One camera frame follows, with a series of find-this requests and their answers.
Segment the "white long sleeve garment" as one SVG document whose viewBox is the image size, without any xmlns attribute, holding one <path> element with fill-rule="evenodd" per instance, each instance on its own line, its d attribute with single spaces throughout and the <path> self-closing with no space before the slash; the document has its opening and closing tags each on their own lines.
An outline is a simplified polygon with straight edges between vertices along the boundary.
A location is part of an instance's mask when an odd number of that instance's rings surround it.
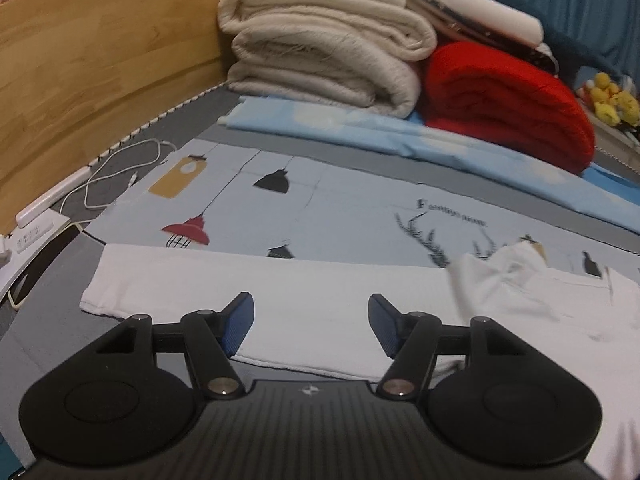
<svg viewBox="0 0 640 480">
<path fill-rule="evenodd" d="M 370 329 L 369 298 L 447 324 L 488 316 L 584 382 L 603 411 L 591 466 L 609 479 L 639 474 L 639 286 L 608 269 L 594 278 L 553 269 L 521 242 L 443 269 L 284 260 L 109 244 L 81 309 L 175 323 L 254 298 L 243 362 L 377 380 L 390 362 Z"/>
</svg>

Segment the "yellow plush toys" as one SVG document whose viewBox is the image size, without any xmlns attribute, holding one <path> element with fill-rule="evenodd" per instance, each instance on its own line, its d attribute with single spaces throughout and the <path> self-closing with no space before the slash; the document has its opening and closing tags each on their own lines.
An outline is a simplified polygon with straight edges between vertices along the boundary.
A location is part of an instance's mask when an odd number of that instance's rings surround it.
<svg viewBox="0 0 640 480">
<path fill-rule="evenodd" d="M 637 128 L 639 101 L 623 90 L 607 73 L 596 73 L 576 91 L 587 107 L 601 122 L 612 128 Z"/>
</svg>

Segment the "red folded blanket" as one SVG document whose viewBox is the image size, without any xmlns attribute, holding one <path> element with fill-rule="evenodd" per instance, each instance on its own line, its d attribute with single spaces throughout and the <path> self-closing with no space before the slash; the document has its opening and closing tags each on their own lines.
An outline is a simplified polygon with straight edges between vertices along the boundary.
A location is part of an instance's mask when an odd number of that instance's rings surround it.
<svg viewBox="0 0 640 480">
<path fill-rule="evenodd" d="M 593 126 L 569 88 L 502 51 L 450 42 L 423 64 L 423 117 L 432 127 L 498 144 L 581 174 Z"/>
</svg>

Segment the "light blue cloud sheet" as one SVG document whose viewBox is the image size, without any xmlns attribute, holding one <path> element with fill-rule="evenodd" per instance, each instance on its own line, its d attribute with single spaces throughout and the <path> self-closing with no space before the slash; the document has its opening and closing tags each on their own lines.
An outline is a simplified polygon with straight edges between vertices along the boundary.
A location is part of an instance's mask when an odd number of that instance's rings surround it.
<svg viewBox="0 0 640 480">
<path fill-rule="evenodd" d="M 639 231 L 639 204 L 558 167 L 501 146 L 361 110 L 241 96 L 218 122 L 234 130 L 360 148 L 468 172 L 602 220 Z"/>
</svg>

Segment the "grey deer print bedsheet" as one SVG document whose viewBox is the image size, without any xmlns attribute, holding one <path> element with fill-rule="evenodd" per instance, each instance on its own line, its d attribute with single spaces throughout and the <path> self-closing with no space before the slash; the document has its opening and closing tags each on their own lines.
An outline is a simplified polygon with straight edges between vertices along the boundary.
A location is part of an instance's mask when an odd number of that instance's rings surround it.
<svg viewBox="0 0 640 480">
<path fill-rule="evenodd" d="M 152 192 L 166 168 L 111 203 L 62 251 L 1 341 L 1 395 L 18 401 L 44 374 L 120 318 L 81 309 L 109 244 L 273 259 L 443 269 L 532 244 L 548 266 L 639 286 L 639 240 L 510 188 L 525 212 L 474 197 L 477 178 L 425 162 L 261 133 L 209 128 L 186 144 L 204 170 L 173 198 Z"/>
</svg>

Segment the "wooden bed headboard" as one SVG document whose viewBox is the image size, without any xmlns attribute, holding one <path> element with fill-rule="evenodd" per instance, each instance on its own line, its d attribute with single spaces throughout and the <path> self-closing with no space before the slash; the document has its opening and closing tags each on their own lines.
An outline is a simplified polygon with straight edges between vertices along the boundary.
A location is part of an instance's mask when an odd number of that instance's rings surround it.
<svg viewBox="0 0 640 480">
<path fill-rule="evenodd" d="M 1 8 L 1 227 L 121 138 L 224 80 L 219 0 Z"/>
</svg>

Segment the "cream folded blanket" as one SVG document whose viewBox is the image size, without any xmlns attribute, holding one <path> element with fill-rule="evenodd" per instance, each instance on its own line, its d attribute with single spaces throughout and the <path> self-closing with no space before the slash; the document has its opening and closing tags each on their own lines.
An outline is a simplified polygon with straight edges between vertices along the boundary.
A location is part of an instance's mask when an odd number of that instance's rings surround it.
<svg viewBox="0 0 640 480">
<path fill-rule="evenodd" d="M 220 0 L 236 57 L 227 84 L 252 96 L 408 117 L 437 34 L 406 0 Z"/>
</svg>

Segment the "white folded pillow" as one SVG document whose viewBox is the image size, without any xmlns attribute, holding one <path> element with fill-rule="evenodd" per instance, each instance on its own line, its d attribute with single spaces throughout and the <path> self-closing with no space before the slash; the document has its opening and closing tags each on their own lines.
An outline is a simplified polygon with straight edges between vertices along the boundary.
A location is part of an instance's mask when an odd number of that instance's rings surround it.
<svg viewBox="0 0 640 480">
<path fill-rule="evenodd" d="M 496 0 L 436 0 L 454 13 L 491 32 L 536 48 L 544 41 L 544 28 L 533 15 Z"/>
</svg>

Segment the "white power strip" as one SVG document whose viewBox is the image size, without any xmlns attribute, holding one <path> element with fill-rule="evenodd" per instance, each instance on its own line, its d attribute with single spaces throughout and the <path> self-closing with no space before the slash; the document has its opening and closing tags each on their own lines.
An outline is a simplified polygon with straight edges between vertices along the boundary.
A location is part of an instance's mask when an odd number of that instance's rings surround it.
<svg viewBox="0 0 640 480">
<path fill-rule="evenodd" d="M 56 238 L 67 229 L 80 233 L 90 220 L 73 222 L 53 206 L 79 191 L 90 180 L 90 166 L 81 166 L 23 208 L 16 216 L 16 228 L 1 237 L 1 301 L 17 312 L 24 304 L 32 283 L 39 280 L 38 264 Z"/>
</svg>

